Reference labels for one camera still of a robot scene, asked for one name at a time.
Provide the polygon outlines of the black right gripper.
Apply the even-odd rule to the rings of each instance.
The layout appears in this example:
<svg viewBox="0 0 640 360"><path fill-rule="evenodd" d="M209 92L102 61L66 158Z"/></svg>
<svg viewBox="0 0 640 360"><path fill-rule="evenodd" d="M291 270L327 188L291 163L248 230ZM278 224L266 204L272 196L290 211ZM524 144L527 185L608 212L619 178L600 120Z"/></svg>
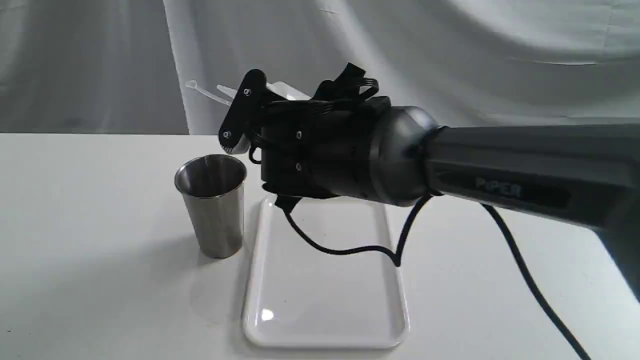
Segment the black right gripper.
<svg viewBox="0 0 640 360"><path fill-rule="evenodd" d="M392 104L368 100L277 100L267 104L266 75L248 71L219 129L227 154L261 149L266 192L291 198L388 201L374 178L375 137Z"/></svg>

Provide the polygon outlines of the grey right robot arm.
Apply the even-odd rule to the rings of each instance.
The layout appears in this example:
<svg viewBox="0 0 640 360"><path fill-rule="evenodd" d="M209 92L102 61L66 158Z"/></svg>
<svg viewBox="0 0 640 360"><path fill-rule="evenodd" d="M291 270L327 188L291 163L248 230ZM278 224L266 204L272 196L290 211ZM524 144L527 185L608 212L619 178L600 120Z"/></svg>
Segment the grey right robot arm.
<svg viewBox="0 0 640 360"><path fill-rule="evenodd" d="M253 157L263 189L411 207L448 195L594 231L639 296L638 123L451 127L379 96L349 64L309 99L278 95L248 71L219 128Z"/></svg>

